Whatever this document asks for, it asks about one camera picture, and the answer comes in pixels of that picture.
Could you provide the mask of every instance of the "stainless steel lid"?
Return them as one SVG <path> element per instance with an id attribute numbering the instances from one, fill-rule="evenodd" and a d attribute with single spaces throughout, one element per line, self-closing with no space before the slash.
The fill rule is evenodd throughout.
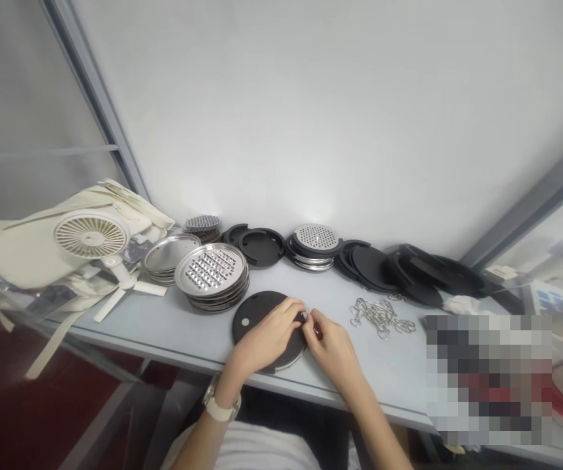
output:
<path id="1" fill-rule="evenodd" d="M 248 269 L 240 250 L 226 243 L 210 243 L 180 261 L 175 269 L 175 283 L 188 296 L 215 296 L 242 280 Z"/>
<path id="2" fill-rule="evenodd" d="M 142 268 L 153 274 L 172 275 L 184 256 L 201 246 L 194 235 L 169 235 L 155 242 L 142 259 Z"/>
<path id="3" fill-rule="evenodd" d="M 331 250 L 336 248 L 340 236 L 331 228 L 320 224 L 305 224 L 295 230 L 297 240 L 313 250 Z"/>

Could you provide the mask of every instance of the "hand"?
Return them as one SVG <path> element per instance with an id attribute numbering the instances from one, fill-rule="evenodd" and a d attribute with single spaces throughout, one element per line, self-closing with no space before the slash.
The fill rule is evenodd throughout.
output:
<path id="1" fill-rule="evenodd" d="M 246 381 L 270 365 L 286 350 L 290 335 L 301 326 L 295 317 L 305 310 L 301 300 L 286 298 L 238 342 L 226 367 Z"/>
<path id="2" fill-rule="evenodd" d="M 321 341 L 314 332 L 315 323 L 323 334 Z M 349 334 L 343 326 L 313 309 L 303 325 L 303 334 L 310 352 L 345 399 L 352 396 L 358 387 L 368 385 Z"/>

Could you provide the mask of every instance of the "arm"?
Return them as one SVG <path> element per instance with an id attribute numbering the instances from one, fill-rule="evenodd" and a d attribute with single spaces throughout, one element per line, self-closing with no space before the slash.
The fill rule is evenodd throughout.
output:
<path id="1" fill-rule="evenodd" d="M 323 339 L 314 333 L 317 323 Z M 373 461 L 379 470 L 411 470 L 378 399 L 366 381 L 347 330 L 318 310 L 312 310 L 303 326 L 310 352 L 347 402 L 360 426 Z"/>
<path id="2" fill-rule="evenodd" d="M 301 326 L 294 319 L 305 309 L 303 302 L 288 297 L 240 340 L 227 359 L 214 394 L 221 408 L 231 408 L 249 376 L 283 354 L 290 335 Z M 214 420 L 204 411 L 172 470 L 212 470 L 228 425 L 228 422 Z"/>

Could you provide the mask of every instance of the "pixelated area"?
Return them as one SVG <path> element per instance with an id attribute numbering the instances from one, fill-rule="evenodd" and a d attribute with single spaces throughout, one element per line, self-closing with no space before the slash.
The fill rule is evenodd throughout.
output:
<path id="1" fill-rule="evenodd" d="M 551 318 L 430 315 L 427 415 L 449 445 L 551 442 Z"/>

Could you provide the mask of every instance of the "stack of metal discs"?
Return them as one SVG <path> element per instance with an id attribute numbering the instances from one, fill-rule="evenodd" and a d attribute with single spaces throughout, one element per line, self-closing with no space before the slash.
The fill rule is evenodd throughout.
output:
<path id="1" fill-rule="evenodd" d="M 201 246 L 191 234 L 169 235 L 155 242 L 142 258 L 142 269 L 153 282 L 163 286 L 175 284 L 175 268 L 184 256 Z"/>
<path id="2" fill-rule="evenodd" d="M 184 232 L 196 235 L 201 243 L 215 243 L 222 236 L 220 227 L 221 220 L 215 215 L 198 215 L 185 222 Z"/>
<path id="3" fill-rule="evenodd" d="M 249 289 L 249 266 L 239 249 L 210 243 L 188 253 L 175 269 L 175 283 L 190 304 L 221 312 L 241 301 Z"/>
<path id="4" fill-rule="evenodd" d="M 297 227 L 285 242 L 286 253 L 300 268 L 327 271 L 343 248 L 343 241 L 331 228 L 319 224 Z"/>

